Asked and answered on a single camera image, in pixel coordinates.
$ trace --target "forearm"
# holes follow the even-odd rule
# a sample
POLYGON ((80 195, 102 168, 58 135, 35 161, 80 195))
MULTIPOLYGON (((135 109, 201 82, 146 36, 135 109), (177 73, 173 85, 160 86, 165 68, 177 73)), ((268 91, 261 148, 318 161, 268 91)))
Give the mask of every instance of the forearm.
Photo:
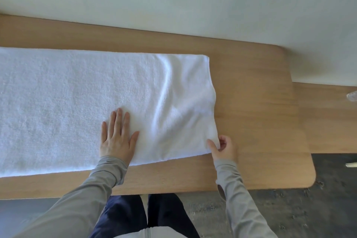
POLYGON ((259 212, 245 188, 237 165, 230 160, 216 160, 217 184, 225 193, 226 212, 234 237, 277 237, 259 212))
POLYGON ((122 160, 102 157, 82 185, 65 194, 14 238, 87 238, 94 229, 112 188, 123 183, 126 171, 127 166, 122 160))

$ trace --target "wall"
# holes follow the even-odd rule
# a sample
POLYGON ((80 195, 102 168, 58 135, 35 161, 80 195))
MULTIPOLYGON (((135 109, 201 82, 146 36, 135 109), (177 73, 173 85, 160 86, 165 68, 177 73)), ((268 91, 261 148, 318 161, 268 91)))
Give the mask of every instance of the wall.
POLYGON ((0 12, 277 44, 295 82, 357 86, 357 0, 0 0, 0 12))

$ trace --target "plastic bottle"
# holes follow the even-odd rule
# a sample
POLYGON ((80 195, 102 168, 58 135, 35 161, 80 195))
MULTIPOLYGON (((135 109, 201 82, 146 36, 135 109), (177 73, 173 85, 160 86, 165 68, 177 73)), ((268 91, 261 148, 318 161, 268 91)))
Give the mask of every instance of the plastic bottle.
POLYGON ((351 102, 357 102, 357 91, 347 94, 347 99, 351 102))

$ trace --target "dark blue pants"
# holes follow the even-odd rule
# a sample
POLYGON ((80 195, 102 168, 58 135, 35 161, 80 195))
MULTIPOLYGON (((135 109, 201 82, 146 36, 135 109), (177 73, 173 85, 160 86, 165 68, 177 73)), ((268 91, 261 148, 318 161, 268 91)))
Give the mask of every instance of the dark blue pants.
POLYGON ((151 227, 171 227, 187 238, 199 238, 176 194, 149 195, 147 217, 139 195, 111 196, 90 238, 113 238, 151 227))

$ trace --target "towel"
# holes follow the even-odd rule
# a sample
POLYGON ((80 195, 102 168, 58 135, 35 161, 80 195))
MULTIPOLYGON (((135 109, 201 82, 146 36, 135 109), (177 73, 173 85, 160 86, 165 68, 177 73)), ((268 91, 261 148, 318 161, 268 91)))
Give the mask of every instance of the towel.
POLYGON ((140 131, 130 165, 219 145, 205 55, 0 47, 0 177, 89 170, 118 107, 140 131))

